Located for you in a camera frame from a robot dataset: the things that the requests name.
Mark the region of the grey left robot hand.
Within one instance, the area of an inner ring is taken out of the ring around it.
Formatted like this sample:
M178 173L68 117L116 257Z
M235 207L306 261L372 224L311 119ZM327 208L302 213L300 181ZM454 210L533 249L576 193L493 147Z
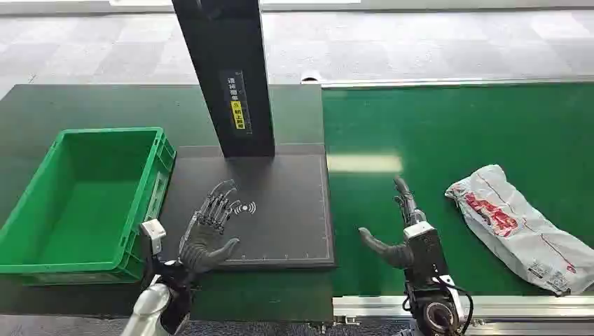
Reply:
M237 190L234 180L219 182L194 211L179 242L178 261L188 272L208 272L235 252L240 239L224 240L227 221L240 203L230 195Z

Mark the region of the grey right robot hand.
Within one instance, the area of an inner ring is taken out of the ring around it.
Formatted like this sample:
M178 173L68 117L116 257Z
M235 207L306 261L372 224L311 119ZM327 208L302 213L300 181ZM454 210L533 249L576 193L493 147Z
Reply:
M399 192L394 199L404 221L403 241L389 245L375 238L367 228L360 227L358 231L362 241L388 265L411 271L414 279L425 281L448 274L436 228L427 221L426 214L418 207L405 180L396 176L394 184Z

